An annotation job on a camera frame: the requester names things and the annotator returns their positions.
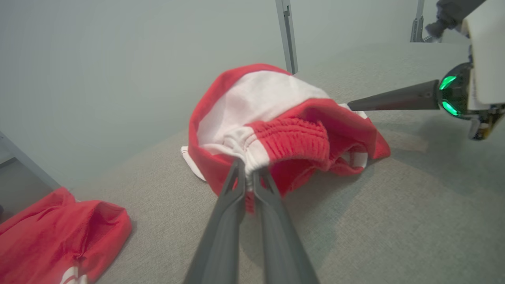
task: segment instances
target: green light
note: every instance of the green light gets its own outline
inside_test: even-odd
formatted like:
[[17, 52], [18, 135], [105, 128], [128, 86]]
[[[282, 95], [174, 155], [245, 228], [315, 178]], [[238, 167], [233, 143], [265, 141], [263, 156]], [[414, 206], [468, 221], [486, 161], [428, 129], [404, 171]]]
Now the green light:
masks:
[[453, 106], [450, 105], [450, 103], [448, 102], [442, 102], [442, 106], [443, 108], [445, 108], [445, 110], [447, 110], [450, 114], [454, 115], [454, 116], [458, 116], [460, 114], [459, 111], [457, 111]]
[[443, 90], [452, 83], [452, 81], [456, 80], [456, 76], [447, 76], [442, 80], [442, 83], [440, 84], [440, 89]]

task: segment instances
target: red garment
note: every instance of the red garment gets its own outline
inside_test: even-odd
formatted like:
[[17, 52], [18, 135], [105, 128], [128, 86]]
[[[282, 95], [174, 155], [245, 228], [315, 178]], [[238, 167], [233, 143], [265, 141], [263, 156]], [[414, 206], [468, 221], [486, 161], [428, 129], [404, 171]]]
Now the red garment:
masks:
[[[364, 112], [266, 64], [232, 69], [214, 81], [191, 116], [188, 152], [188, 164], [216, 194], [240, 158], [247, 177], [270, 167], [281, 195], [317, 169], [352, 175], [368, 159], [390, 155]], [[252, 200], [246, 202], [250, 211]]]
[[124, 208], [62, 187], [0, 224], [0, 283], [95, 282], [130, 232]]

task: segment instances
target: gray table surface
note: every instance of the gray table surface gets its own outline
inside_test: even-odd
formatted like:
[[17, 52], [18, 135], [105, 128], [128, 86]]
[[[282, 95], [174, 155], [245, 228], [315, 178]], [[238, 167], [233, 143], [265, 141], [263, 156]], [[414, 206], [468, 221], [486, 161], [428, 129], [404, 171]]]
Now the gray table surface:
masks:
[[[296, 75], [348, 102], [441, 78], [464, 45], [371, 45]], [[505, 125], [484, 142], [443, 111], [368, 112], [391, 157], [317, 173], [285, 204], [321, 283], [505, 283]], [[216, 196], [179, 154], [187, 132], [72, 190], [125, 207], [133, 232], [98, 283], [181, 283]], [[259, 224], [240, 232], [240, 283], [262, 283]]]

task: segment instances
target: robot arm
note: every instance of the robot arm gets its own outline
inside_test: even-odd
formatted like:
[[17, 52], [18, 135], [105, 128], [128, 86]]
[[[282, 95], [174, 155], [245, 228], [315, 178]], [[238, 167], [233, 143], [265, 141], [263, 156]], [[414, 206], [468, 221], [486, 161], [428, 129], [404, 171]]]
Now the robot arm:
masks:
[[505, 2], [503, 0], [440, 0], [437, 22], [426, 27], [441, 37], [447, 28], [470, 38], [469, 61], [434, 80], [350, 102], [354, 111], [436, 110], [470, 120], [469, 138], [484, 140], [505, 113]]

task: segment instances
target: white stripe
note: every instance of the white stripe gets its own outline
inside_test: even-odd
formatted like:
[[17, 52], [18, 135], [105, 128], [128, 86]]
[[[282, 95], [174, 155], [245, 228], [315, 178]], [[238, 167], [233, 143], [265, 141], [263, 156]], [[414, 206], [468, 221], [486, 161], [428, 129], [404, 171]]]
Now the white stripe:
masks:
[[368, 161], [368, 153], [352, 153], [352, 167], [366, 167]]
[[188, 164], [189, 168], [191, 169], [191, 171], [197, 177], [199, 177], [201, 180], [206, 181], [205, 178], [204, 178], [204, 175], [201, 174], [200, 170], [198, 169], [198, 167], [194, 163], [193, 159], [189, 155], [189, 153], [188, 153], [188, 147], [187, 146], [182, 146], [181, 147], [181, 154], [182, 154], [182, 157], [184, 158], [184, 160], [186, 161], [186, 163]]
[[248, 180], [254, 170], [270, 164], [267, 150], [256, 137], [254, 129], [249, 126], [229, 131], [224, 135], [222, 144], [209, 143], [201, 147], [211, 154], [226, 154], [243, 160]]
[[88, 283], [88, 276], [86, 274], [81, 275], [81, 277], [77, 278], [79, 275], [79, 270], [77, 266], [72, 266], [67, 271], [63, 273], [62, 280], [60, 281], [60, 284], [65, 283], [70, 277], [75, 277], [75, 279], [72, 279], [67, 282], [67, 284], [87, 284]]
[[222, 145], [229, 131], [257, 120], [272, 120], [311, 98], [329, 96], [293, 76], [272, 71], [249, 73], [219, 98], [200, 121], [198, 142]]

